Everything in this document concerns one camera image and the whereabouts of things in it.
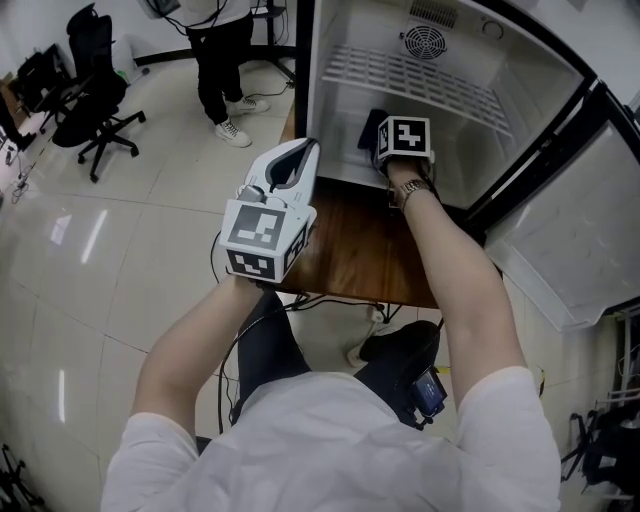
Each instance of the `black shoe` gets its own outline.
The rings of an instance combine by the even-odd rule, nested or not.
[[[16,146],[18,146],[18,151],[25,151],[35,140],[35,138],[35,133],[27,133],[26,135],[23,135],[22,138],[16,143]]]

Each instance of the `refrigerator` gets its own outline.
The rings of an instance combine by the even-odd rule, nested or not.
[[[305,0],[296,32],[319,176],[386,188],[369,111],[429,118],[443,204],[556,329],[640,303],[640,129],[556,35],[504,0]]]

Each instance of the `black trousers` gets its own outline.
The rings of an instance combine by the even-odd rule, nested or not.
[[[13,121],[13,117],[11,117],[11,113],[9,112],[9,108],[7,104],[4,102],[4,98],[0,95],[0,126],[4,130],[4,133],[7,134],[7,137],[11,139],[14,143],[18,143],[22,140],[22,135],[18,132],[16,128],[16,124]]]
[[[215,123],[227,119],[227,101],[242,99],[238,66],[246,62],[253,35],[253,16],[207,29],[188,29],[187,36],[198,61],[198,95],[204,111]]]
[[[278,296],[274,292],[266,293],[240,332],[280,307],[282,302]],[[435,324],[419,321],[392,334],[369,338],[362,348],[361,356],[369,363],[355,377],[382,398],[406,425],[415,423],[409,386],[434,364],[439,338]],[[262,384],[311,371],[285,312],[262,320],[238,341],[238,366],[240,399],[234,409],[234,422],[244,402]]]

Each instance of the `wire rack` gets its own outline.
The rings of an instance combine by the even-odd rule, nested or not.
[[[491,89],[440,71],[433,64],[341,45],[333,49],[322,79],[434,105],[512,136]]]

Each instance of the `desk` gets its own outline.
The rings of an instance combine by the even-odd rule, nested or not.
[[[281,142],[294,138],[293,110]],[[404,217],[390,214],[386,192],[318,178],[318,218],[282,291],[320,293],[437,309]]]

